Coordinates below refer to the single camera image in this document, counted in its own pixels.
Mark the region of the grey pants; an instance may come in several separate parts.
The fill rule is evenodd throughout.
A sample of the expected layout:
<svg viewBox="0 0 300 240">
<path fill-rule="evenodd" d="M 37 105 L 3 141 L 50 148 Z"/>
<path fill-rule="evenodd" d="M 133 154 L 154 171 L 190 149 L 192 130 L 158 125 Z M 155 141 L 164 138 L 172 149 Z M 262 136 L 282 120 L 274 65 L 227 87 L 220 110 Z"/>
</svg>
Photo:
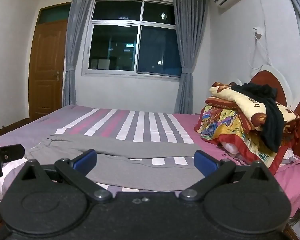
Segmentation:
<svg viewBox="0 0 300 240">
<path fill-rule="evenodd" d="M 87 177 L 101 184 L 147 191 L 181 191 L 203 179 L 194 167 L 196 144 L 132 142 L 87 135 L 51 135 L 26 150 L 26 159 L 54 164 L 87 150 L 97 152 L 97 164 Z"/>
</svg>

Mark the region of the colourful folded quilt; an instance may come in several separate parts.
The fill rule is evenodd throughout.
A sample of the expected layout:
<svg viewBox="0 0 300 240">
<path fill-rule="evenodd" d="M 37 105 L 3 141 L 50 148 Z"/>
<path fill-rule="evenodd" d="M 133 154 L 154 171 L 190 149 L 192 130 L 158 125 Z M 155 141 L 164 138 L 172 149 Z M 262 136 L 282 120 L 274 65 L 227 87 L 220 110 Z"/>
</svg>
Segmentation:
<svg viewBox="0 0 300 240">
<path fill-rule="evenodd" d="M 273 152 L 260 138 L 261 132 L 244 131 L 238 111 L 208 104 L 202 109 L 194 130 L 204 141 L 216 145 L 226 142 L 236 146 L 239 155 L 246 163 L 263 161 L 272 174 L 277 172 L 286 150 L 293 147 L 298 140 L 297 131 L 292 134 L 283 132 L 279 151 Z"/>
</svg>

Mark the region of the black garment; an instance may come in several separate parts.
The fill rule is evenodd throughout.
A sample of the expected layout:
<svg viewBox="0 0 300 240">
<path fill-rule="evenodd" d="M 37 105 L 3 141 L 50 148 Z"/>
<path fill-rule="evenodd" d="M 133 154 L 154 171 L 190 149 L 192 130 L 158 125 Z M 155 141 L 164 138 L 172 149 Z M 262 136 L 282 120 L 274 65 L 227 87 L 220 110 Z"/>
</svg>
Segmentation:
<svg viewBox="0 0 300 240">
<path fill-rule="evenodd" d="M 266 120 L 262 125 L 260 138 L 267 148 L 273 152 L 278 152 L 281 145 L 285 122 L 283 115 L 275 102 L 277 89 L 272 88 L 269 85 L 258 85 L 254 83 L 245 83 L 243 85 L 232 83 L 230 86 L 232 90 L 242 93 L 265 105 Z"/>
</svg>

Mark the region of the cream brown folded blanket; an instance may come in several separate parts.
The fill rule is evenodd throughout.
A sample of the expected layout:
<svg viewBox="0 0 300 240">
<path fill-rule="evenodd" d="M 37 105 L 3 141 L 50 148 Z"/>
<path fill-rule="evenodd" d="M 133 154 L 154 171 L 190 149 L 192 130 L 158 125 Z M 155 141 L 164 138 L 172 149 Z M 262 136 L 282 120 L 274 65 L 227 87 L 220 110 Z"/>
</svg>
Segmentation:
<svg viewBox="0 0 300 240">
<path fill-rule="evenodd" d="M 211 96 L 205 100 L 205 103 L 210 106 L 238 111 L 246 133 L 252 130 L 259 132 L 263 130 L 267 113 L 264 103 L 234 91 L 230 89 L 229 85 L 219 82 L 212 85 L 210 93 Z M 300 116 L 279 102 L 276 105 L 284 119 L 283 132 L 286 134 L 296 132 L 299 128 Z"/>
</svg>

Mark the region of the brown wooden door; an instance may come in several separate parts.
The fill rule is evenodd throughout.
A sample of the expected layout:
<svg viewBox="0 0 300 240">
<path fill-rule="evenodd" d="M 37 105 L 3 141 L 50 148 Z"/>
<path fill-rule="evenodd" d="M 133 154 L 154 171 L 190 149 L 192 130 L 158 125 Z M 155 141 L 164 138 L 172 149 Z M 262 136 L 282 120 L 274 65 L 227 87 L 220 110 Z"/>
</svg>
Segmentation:
<svg viewBox="0 0 300 240">
<path fill-rule="evenodd" d="M 37 120 L 62 107 L 66 30 L 71 3 L 40 9 L 30 53 L 29 114 Z"/>
</svg>

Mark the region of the red white headboard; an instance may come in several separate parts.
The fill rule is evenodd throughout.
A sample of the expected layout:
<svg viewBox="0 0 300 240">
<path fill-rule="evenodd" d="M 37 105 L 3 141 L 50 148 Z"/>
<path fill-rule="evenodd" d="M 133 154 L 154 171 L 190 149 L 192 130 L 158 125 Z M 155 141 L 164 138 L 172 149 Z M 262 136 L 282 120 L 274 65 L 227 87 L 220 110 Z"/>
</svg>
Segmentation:
<svg viewBox="0 0 300 240">
<path fill-rule="evenodd" d="M 294 98 L 287 80 L 277 69 L 265 65 L 261 67 L 260 70 L 253 70 L 250 81 L 255 84 L 270 85 L 276 88 L 278 102 L 287 106 L 300 116 L 300 92 L 297 94 L 297 97 Z M 300 126 L 298 135 L 299 142 L 294 145 L 293 152 L 300 157 Z"/>
</svg>

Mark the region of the right grey curtain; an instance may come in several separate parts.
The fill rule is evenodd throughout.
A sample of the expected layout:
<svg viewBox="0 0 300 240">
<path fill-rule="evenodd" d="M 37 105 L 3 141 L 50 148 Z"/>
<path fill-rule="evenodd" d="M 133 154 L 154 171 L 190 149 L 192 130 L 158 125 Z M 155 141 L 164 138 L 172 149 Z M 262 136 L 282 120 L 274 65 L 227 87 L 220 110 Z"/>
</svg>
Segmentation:
<svg viewBox="0 0 300 240">
<path fill-rule="evenodd" d="M 209 0 L 173 0 L 181 76 L 174 112 L 193 111 L 193 72 L 206 27 Z"/>
</svg>

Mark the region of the grey curtain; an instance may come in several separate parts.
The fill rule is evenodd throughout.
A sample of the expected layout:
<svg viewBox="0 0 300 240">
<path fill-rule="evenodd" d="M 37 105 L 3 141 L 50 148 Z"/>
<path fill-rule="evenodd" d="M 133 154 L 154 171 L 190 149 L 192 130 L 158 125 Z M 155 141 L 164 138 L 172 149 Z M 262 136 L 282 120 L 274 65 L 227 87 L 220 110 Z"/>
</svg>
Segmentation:
<svg viewBox="0 0 300 240">
<path fill-rule="evenodd" d="M 181 76 L 174 112 L 193 111 L 193 72 L 206 27 L 209 0 L 173 0 Z"/>
<path fill-rule="evenodd" d="M 71 2 L 65 42 L 63 106 L 76 104 L 75 70 L 91 3 L 92 0 L 72 0 Z"/>
</svg>

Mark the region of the left grey curtain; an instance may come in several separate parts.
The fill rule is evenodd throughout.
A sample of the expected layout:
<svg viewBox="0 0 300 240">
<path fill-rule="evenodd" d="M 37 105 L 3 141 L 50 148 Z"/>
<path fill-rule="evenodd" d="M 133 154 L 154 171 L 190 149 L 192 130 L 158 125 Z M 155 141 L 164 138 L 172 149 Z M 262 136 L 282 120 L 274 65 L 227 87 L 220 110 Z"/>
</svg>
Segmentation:
<svg viewBox="0 0 300 240">
<path fill-rule="evenodd" d="M 76 104 L 75 70 L 91 3 L 92 0 L 72 0 L 71 2 L 65 42 L 63 106 Z"/>
</svg>

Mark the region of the window with white frame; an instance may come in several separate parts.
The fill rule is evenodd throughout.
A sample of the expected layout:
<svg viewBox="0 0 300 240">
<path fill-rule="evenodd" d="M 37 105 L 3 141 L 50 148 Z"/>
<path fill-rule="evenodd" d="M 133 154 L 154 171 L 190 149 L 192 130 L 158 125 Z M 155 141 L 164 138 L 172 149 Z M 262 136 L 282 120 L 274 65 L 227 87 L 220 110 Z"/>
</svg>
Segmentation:
<svg viewBox="0 0 300 240">
<path fill-rule="evenodd" d="M 95 0 L 82 73 L 179 78 L 181 63 L 173 4 Z"/>
</svg>

